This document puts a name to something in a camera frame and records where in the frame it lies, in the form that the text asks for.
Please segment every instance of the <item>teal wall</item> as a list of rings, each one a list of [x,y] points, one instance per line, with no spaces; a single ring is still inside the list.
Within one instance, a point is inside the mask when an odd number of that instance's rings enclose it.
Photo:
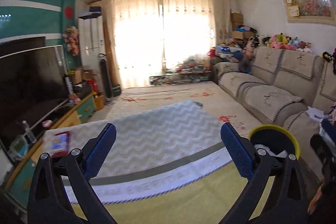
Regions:
[[[61,37],[68,25],[73,26],[75,24],[74,15],[67,19],[64,14],[64,10],[68,6],[73,9],[74,14],[75,0],[25,1],[53,5],[59,8],[59,11],[29,7],[30,4],[27,4],[26,7],[0,5],[0,16],[11,15],[8,20],[1,21],[0,19],[0,39],[28,34],[59,34],[59,37]],[[46,46],[63,45],[68,70],[80,66],[80,57],[74,57],[66,51],[66,45],[62,38],[46,39],[45,43]]]

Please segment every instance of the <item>metal pivot screw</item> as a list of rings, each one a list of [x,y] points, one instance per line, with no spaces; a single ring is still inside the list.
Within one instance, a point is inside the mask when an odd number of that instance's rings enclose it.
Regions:
[[[47,153],[43,153],[43,154],[40,156],[41,160],[45,160],[47,157],[48,157],[48,154],[47,154]]]
[[[77,156],[81,151],[78,148],[75,148],[71,151],[71,155]]]
[[[264,150],[264,149],[258,149],[257,152],[260,156],[266,155],[266,150]]]
[[[289,157],[291,160],[296,160],[296,156],[293,155],[293,154],[289,154],[288,157]]]

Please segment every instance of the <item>red circle decoration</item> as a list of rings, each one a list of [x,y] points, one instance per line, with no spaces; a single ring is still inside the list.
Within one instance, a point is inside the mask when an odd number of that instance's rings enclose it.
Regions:
[[[74,15],[74,10],[70,6],[67,6],[64,9],[64,15],[67,19],[71,19]]]

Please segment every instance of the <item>storage box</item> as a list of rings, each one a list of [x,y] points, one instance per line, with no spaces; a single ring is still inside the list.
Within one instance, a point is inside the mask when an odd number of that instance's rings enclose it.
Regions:
[[[121,94],[120,84],[117,84],[116,86],[112,87],[112,94],[113,97],[117,97]]]
[[[232,22],[232,30],[233,31],[237,30],[237,27],[239,25],[244,25],[244,23],[243,22]]]
[[[236,39],[244,39],[244,38],[250,38],[254,37],[255,33],[254,32],[237,32],[237,31],[232,31],[232,37]]]
[[[97,74],[93,73],[92,69],[85,69],[82,73],[83,80],[94,80]]]
[[[82,79],[82,70],[83,70],[83,68],[76,68],[76,69],[73,69],[73,71],[69,72],[68,75],[71,78],[72,85],[77,85],[81,81],[83,81],[83,79]]]
[[[104,95],[101,94],[94,99],[96,110],[101,110],[104,107]]]
[[[243,15],[239,13],[232,13],[231,22],[244,22]]]

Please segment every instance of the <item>sheer curtain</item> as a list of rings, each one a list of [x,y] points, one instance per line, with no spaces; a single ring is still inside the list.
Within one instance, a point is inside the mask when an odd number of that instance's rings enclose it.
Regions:
[[[158,0],[111,0],[115,56],[122,87],[149,86],[161,73],[163,43]]]
[[[210,38],[215,29],[212,0],[163,0],[163,22],[167,68],[205,55],[216,44]]]
[[[230,35],[230,0],[100,3],[111,41],[106,54],[124,89],[149,86],[149,76],[161,74],[189,56],[205,55]]]

